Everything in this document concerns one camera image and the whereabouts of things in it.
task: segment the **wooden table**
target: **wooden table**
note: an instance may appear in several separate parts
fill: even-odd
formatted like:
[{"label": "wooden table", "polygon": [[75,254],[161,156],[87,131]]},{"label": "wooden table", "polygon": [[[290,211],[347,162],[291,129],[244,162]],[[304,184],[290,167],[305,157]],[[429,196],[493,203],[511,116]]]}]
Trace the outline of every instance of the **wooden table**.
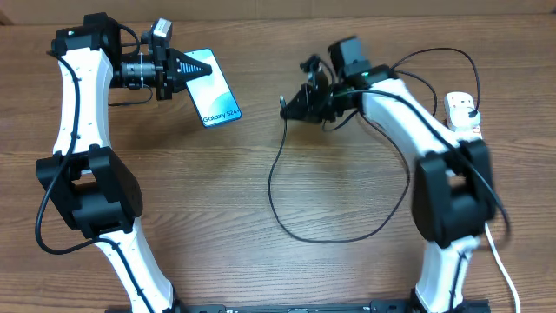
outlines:
[{"label": "wooden table", "polygon": [[[129,26],[140,32],[149,25]],[[59,28],[0,27],[2,312],[102,312],[128,305],[97,249],[51,256],[33,234],[43,196],[35,161],[50,156],[60,120],[59,69],[44,54]],[[550,15],[176,23],[172,46],[213,49],[243,118],[205,130],[187,92],[172,101],[110,109],[112,146],[142,187],[143,224],[162,271],[191,304],[364,303],[408,296],[425,246],[408,200],[378,235],[332,245],[294,241],[278,228],[268,205],[268,171],[283,127],[279,95],[289,99],[303,83],[299,62],[312,53],[326,55],[333,41],[356,34],[374,64],[437,46],[463,49],[476,60],[482,130],[513,222],[513,241],[500,254],[524,311],[554,312],[555,33]],[[428,79],[440,99],[452,90],[475,93],[473,72],[457,54],[430,53],[403,69]],[[432,109],[429,90],[406,81]],[[110,101],[142,97],[142,91],[113,90]],[[444,120],[442,102],[437,117]],[[273,188],[292,231],[330,239],[374,229],[404,183],[394,149],[361,120],[331,134],[292,122]],[[493,230],[500,237],[501,223]],[[51,204],[43,233],[56,248],[83,240]],[[489,299],[496,312],[512,311],[488,252],[474,254],[465,295]]]}]

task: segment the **white power adapter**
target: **white power adapter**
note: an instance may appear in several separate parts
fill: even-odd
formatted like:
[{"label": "white power adapter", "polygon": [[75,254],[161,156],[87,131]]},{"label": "white power adapter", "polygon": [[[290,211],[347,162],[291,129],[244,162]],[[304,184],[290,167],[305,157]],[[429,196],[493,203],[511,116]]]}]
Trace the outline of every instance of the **white power adapter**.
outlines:
[{"label": "white power adapter", "polygon": [[473,97],[468,93],[454,91],[444,97],[447,126],[450,130],[458,132],[468,138],[482,138],[480,133],[480,113],[470,117],[469,113],[475,110]]}]

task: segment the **white cable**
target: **white cable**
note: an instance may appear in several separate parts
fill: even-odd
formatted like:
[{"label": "white cable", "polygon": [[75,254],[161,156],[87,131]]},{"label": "white cable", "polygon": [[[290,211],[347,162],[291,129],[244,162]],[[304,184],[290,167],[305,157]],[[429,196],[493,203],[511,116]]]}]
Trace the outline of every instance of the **white cable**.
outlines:
[{"label": "white cable", "polygon": [[502,260],[500,260],[500,256],[498,255],[498,251],[496,250],[496,246],[494,245],[493,236],[490,233],[490,229],[488,229],[488,223],[485,223],[485,234],[486,239],[488,240],[488,244],[490,244],[490,248],[493,251],[494,260],[496,260],[496,263],[498,264],[502,275],[506,279],[507,286],[512,291],[513,301],[515,302],[515,313],[521,313],[520,296],[518,295],[518,291],[513,285],[512,278],[510,278],[510,275],[507,273],[504,264],[502,264]]}]

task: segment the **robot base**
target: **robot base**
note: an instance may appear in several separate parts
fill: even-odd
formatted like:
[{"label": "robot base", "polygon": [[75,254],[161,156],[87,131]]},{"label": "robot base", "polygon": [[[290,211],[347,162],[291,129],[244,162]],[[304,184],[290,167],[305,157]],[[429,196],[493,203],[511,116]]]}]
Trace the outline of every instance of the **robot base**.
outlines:
[{"label": "robot base", "polygon": [[[168,313],[412,313],[420,312],[414,300],[373,300],[370,304],[308,304],[225,307],[223,305],[176,306]],[[464,300],[453,313],[490,313],[488,300]],[[131,310],[107,310],[106,313],[132,313]]]}]

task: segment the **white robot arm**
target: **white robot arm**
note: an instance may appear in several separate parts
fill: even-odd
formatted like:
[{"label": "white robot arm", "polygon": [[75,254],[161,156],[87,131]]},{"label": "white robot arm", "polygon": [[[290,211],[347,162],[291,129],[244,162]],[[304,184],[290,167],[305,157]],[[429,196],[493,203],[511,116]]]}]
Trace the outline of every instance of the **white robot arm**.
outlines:
[{"label": "white robot arm", "polygon": [[[143,233],[139,185],[111,149],[108,94],[111,87],[138,89],[149,84],[156,87],[157,99],[170,99],[185,88],[186,81],[211,73],[210,65],[169,47],[171,24],[159,19],[145,33],[142,40],[153,54],[147,57],[122,54],[120,29],[125,27],[104,13],[85,16],[83,26],[56,33],[52,53],[59,60],[63,80],[60,131],[54,156],[36,163],[37,177],[47,190],[45,197],[50,197],[71,229],[91,238],[88,243],[106,255],[134,313],[178,313],[183,305],[158,268]],[[198,70],[180,72],[181,63]],[[78,125],[73,136],[75,118]],[[93,175],[96,181],[74,183],[83,175]],[[39,217],[39,245],[49,253],[66,253],[46,247],[39,239],[41,221]]]},{"label": "white robot arm", "polygon": [[[325,64],[333,79],[328,85],[322,61],[310,57],[301,64],[308,83],[292,101],[281,101],[281,117],[333,122],[345,110],[357,109],[392,139],[414,172],[412,213],[427,240],[410,305],[418,312],[452,311],[463,302],[461,290],[478,236],[494,217],[492,198],[467,167],[473,166],[492,185],[487,147],[439,123],[389,67],[371,67],[357,38],[334,43],[328,51],[340,81],[335,83]],[[462,186],[450,185],[448,178],[456,174],[465,178]]]},{"label": "white robot arm", "polygon": [[[432,117],[411,95],[401,79],[387,79],[373,84],[371,90],[385,91],[403,97],[424,116],[429,124],[454,147],[459,147],[459,137]],[[398,145],[406,160],[416,160],[428,152],[443,153],[447,147],[425,127],[420,119],[403,103],[393,98],[375,94],[362,95],[365,118],[381,126]],[[472,251],[479,246],[479,238],[465,236],[442,249],[435,242],[428,242],[423,260],[421,277],[414,292],[426,312],[447,312],[453,280],[458,277],[453,308],[463,302],[462,288],[471,261]]]}]

